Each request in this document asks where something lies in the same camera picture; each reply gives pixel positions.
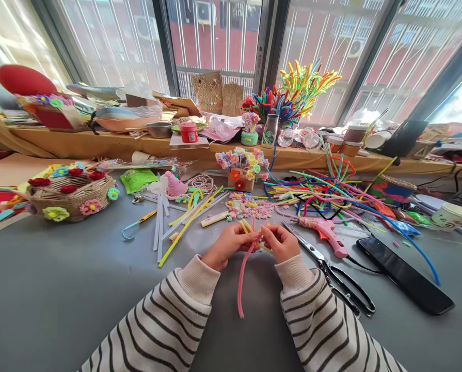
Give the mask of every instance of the black phone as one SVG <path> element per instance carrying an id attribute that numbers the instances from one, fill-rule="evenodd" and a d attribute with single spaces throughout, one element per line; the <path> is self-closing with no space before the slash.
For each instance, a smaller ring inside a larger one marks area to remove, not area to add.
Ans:
<path id="1" fill-rule="evenodd" d="M 454 302 L 448 296 L 380 240 L 374 237 L 363 238 L 356 244 L 425 312 L 441 315 L 454 308 Z"/>

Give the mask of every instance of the scissor blade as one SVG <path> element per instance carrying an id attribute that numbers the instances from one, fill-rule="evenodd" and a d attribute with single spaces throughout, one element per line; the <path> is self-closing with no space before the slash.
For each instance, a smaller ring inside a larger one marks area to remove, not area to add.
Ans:
<path id="1" fill-rule="evenodd" d="M 286 230 L 288 230 L 291 234 L 293 234 L 297 239 L 298 241 L 306 248 L 307 252 L 313 256 L 313 258 L 315 258 L 316 260 L 318 260 L 319 262 L 321 261 L 325 261 L 325 258 L 324 256 L 322 255 L 322 253 L 320 253 L 319 251 L 317 251 L 315 249 L 314 246 L 312 246 L 309 242 L 307 242 L 304 237 L 302 237 L 300 235 L 299 232 L 297 232 L 295 229 L 293 229 L 289 224 L 287 224 L 285 221 L 282 221 L 282 225 L 286 228 Z"/>

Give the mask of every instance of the pink glue gun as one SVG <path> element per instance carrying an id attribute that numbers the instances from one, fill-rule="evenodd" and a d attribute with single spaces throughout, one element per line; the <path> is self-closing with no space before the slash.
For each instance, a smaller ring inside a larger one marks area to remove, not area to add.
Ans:
<path id="1" fill-rule="evenodd" d="M 332 249 L 334 249 L 334 255 L 337 258 L 345 258 L 348 256 L 348 250 L 334 232 L 334 228 L 336 227 L 334 222 L 313 217 L 300 217 L 298 222 L 303 227 L 318 231 L 320 240 L 327 239 Z"/>

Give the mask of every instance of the metal bowl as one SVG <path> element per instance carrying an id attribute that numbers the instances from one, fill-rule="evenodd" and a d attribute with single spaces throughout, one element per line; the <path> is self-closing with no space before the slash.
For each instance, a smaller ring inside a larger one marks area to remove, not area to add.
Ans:
<path id="1" fill-rule="evenodd" d="M 172 136 L 172 126 L 167 122 L 147 124 L 147 131 L 152 138 L 169 138 Z"/>

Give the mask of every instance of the woven basket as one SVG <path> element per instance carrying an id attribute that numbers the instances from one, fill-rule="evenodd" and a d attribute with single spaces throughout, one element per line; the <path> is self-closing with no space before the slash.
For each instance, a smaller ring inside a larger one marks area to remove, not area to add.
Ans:
<path id="1" fill-rule="evenodd" d="M 239 173 L 239 179 L 233 178 L 234 174 Z M 236 183 L 242 183 L 240 188 L 236 187 Z M 254 180 L 246 179 L 246 170 L 241 168 L 231 168 L 227 176 L 227 187 L 236 187 L 236 191 L 252 192 Z"/>
<path id="2" fill-rule="evenodd" d="M 48 207 L 62 207 L 69 212 L 65 221 L 79 222 L 87 216 L 83 215 L 79 208 L 89 200 L 97 199 L 102 204 L 102 209 L 110 204 L 107 196 L 109 189 L 115 187 L 115 181 L 110 176 L 105 176 L 94 181 L 86 174 L 80 176 L 64 176 L 51 179 L 52 183 L 45 187 L 28 186 L 26 193 L 29 201 L 37 209 L 37 215 L 43 216 L 42 210 Z M 77 190 L 71 194 L 61 193 L 62 186 L 75 185 Z"/>

